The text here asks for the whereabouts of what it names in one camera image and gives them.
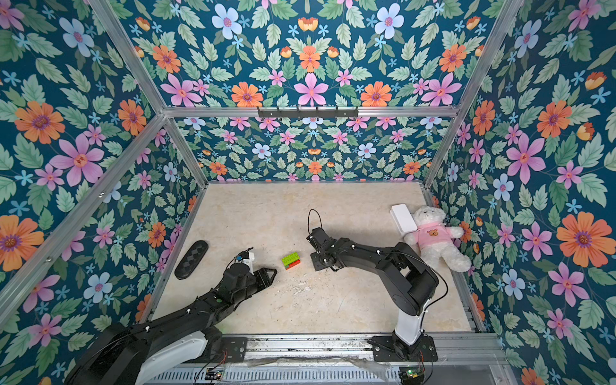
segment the wire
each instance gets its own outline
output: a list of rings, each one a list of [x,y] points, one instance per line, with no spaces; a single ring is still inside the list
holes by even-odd
[[[318,221],[321,225],[321,229],[323,228],[323,222],[321,221],[321,214],[318,213],[317,210],[315,209],[310,209],[310,211],[308,211],[308,223],[306,224],[306,227],[308,228],[308,235],[310,235],[310,213],[314,211],[315,213],[317,213],[318,215]]]

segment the white teddy bear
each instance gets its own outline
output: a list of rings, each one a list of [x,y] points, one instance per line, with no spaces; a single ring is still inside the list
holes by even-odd
[[[413,214],[417,231],[404,236],[408,245],[419,245],[421,258],[435,268],[443,257],[450,269],[465,272],[471,268],[471,260],[453,244],[452,238],[461,238],[464,230],[459,226],[445,227],[445,212],[438,208],[424,206]]]

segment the light blue flower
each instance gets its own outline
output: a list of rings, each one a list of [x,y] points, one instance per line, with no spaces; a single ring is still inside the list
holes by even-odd
[[[17,74],[15,72],[11,72],[8,73],[5,70],[2,70],[2,73],[4,73],[4,76],[6,76],[6,78],[4,78],[4,82],[5,83],[11,83],[11,85],[13,85],[13,87],[17,86],[17,83],[21,83],[22,81],[17,79]]]
[[[9,210],[9,214],[17,213],[17,216],[20,217],[23,213],[30,211],[30,209],[26,207],[28,201],[22,201],[21,203],[17,203],[17,201],[10,201],[10,203],[14,208]]]
[[[25,170],[22,170],[22,174],[21,175],[16,175],[15,176],[15,180],[20,180],[22,181],[22,186],[25,186],[26,183],[32,183],[32,177],[34,176],[34,174],[26,174]]]
[[[606,102],[606,96],[610,96],[612,94],[612,91],[607,91],[604,92],[605,88],[601,87],[599,88],[599,93],[596,95],[591,95],[591,99],[594,99],[593,105],[601,102],[602,104]]]
[[[575,198],[571,199],[571,203],[565,203],[565,206],[569,208],[567,210],[568,213],[571,213],[573,211],[574,214],[577,214],[578,210],[582,208],[582,205],[577,204],[577,200]]]
[[[318,33],[319,33],[319,35],[321,35],[321,36],[325,37],[325,35],[326,35],[327,33],[329,33],[329,32],[330,32],[330,31],[327,29],[328,27],[329,27],[329,25],[327,25],[327,24],[326,24],[326,25],[322,25],[322,24],[321,24],[321,25],[319,25],[319,26],[318,26]]]

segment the metal base plate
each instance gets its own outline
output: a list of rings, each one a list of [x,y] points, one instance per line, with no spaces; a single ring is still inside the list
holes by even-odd
[[[372,349],[376,362],[395,362],[400,361],[400,357],[395,354],[393,340],[391,336],[374,336],[371,338],[376,344]],[[414,356],[408,359],[409,362],[436,362],[439,356],[434,347],[434,340],[428,335],[423,335],[417,342],[419,345]]]

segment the beige floor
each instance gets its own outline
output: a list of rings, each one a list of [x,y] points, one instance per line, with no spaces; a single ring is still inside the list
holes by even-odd
[[[331,237],[394,246],[400,235],[389,209],[399,203],[406,203],[411,211],[424,205],[419,184],[210,185],[180,255],[200,239],[209,243],[209,251],[189,278],[180,281],[171,275],[155,318],[209,291],[231,258],[253,246],[255,269],[275,267],[278,275],[270,288],[218,324],[223,333],[390,332],[398,308],[376,274],[353,268],[314,271],[306,219],[308,210],[314,208]],[[318,226],[314,213],[310,224],[311,228]],[[280,259],[294,251],[302,262],[285,270]],[[424,327],[427,331],[468,331],[451,273],[441,263],[438,270],[449,284],[449,295],[430,308]],[[444,291],[444,285],[439,285],[436,296]]]

